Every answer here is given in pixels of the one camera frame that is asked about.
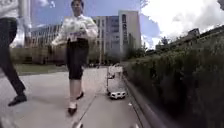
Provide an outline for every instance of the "lawn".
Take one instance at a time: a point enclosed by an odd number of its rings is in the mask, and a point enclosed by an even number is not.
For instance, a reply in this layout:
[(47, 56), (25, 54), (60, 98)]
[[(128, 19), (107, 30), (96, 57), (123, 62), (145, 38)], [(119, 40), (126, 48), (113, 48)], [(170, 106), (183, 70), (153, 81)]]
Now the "lawn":
[(19, 75), (46, 74), (67, 71), (65, 66), (55, 65), (31, 65), (31, 64), (15, 64), (15, 69)]

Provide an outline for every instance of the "dark hair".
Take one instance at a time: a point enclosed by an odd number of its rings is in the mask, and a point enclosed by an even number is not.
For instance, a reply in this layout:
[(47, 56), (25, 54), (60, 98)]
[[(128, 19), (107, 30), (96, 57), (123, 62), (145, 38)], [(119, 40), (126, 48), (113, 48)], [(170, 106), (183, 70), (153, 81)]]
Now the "dark hair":
[(71, 5), (73, 5), (75, 3), (75, 1), (78, 1), (81, 3), (82, 7), (84, 7), (84, 2), (82, 0), (72, 0)]

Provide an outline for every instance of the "black shoe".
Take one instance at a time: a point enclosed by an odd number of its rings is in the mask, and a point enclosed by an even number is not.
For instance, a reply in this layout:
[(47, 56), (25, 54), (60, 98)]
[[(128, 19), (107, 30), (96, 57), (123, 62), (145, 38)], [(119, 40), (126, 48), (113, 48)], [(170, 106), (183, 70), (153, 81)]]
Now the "black shoe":
[(26, 101), (27, 101), (27, 98), (26, 98), (25, 94), (18, 95), (8, 104), (8, 106), (12, 107), (12, 106), (18, 105), (18, 104), (26, 102)]
[(77, 105), (76, 108), (68, 108), (68, 114), (69, 116), (73, 116), (77, 111)]
[(82, 93), (80, 94), (80, 96), (78, 96), (78, 97), (76, 98), (76, 100), (81, 99), (83, 96), (84, 96), (84, 92), (82, 92)]

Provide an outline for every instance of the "woman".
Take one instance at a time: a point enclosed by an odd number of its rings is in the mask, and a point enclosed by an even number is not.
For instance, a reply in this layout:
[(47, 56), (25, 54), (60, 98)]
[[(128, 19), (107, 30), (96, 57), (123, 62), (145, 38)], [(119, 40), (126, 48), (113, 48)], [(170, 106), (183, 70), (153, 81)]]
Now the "woman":
[(73, 17), (66, 18), (62, 24), (59, 35), (52, 42), (52, 46), (67, 43), (67, 67), (69, 70), (70, 104), (68, 113), (70, 116), (77, 111), (76, 100), (84, 96), (81, 78), (82, 66), (87, 60), (89, 44), (96, 39), (98, 28), (90, 17), (83, 16), (84, 3), (82, 0), (73, 0), (71, 7)]

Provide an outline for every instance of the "hand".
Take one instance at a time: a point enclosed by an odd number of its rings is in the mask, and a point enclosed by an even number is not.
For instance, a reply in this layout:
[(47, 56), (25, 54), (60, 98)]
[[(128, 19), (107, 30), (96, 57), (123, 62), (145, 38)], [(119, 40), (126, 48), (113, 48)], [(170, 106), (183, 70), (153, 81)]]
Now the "hand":
[(86, 30), (84, 28), (80, 28), (79, 38), (86, 38)]

